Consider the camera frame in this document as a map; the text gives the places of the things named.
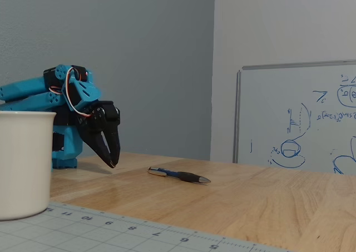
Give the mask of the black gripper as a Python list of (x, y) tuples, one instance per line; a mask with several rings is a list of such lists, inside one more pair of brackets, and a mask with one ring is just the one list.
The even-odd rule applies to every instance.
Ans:
[(81, 139), (107, 166), (115, 168), (121, 149), (118, 136), (120, 111), (113, 101), (95, 101), (90, 103), (83, 113), (89, 117), (76, 115), (75, 120)]

